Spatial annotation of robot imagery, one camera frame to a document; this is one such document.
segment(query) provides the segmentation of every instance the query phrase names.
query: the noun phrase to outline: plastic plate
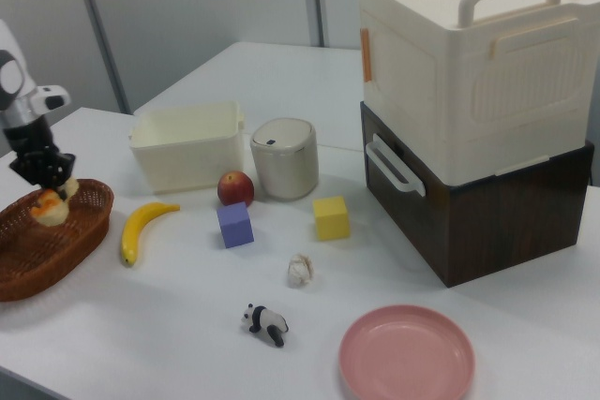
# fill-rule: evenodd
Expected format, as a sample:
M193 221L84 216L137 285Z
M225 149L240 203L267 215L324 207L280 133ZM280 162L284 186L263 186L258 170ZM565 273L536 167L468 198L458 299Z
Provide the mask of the plastic plate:
M473 381L475 357L468 337L446 316L394 305L348 329L339 367L361 400L458 400Z

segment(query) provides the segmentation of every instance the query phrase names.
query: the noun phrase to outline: stacked storage boxes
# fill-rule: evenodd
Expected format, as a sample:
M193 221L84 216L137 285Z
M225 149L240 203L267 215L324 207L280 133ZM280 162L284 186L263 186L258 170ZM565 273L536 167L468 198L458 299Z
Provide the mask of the stacked storage boxes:
M600 0L359 4L367 184L442 281L574 244Z

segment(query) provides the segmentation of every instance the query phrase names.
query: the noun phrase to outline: purple cube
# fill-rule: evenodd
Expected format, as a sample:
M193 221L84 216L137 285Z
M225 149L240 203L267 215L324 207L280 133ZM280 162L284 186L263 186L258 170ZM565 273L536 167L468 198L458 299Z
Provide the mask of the purple cube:
M227 248L254 242L252 224L244 202L219 208L217 217Z

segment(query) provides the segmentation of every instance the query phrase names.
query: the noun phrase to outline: orange tag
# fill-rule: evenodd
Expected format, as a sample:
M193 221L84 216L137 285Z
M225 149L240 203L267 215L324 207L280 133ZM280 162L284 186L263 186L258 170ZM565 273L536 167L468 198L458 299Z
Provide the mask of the orange tag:
M360 48L363 54L363 80L368 83L371 77L371 53L368 45L368 28L360 29Z

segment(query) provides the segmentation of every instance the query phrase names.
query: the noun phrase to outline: brown drawer box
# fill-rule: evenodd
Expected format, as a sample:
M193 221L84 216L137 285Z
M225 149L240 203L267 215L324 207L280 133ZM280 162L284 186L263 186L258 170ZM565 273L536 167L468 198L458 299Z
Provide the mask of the brown drawer box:
M377 135L422 181L425 196L400 192L365 153L369 190L447 287L577 242L590 142L526 169L448 186L364 102L361 118L364 144Z

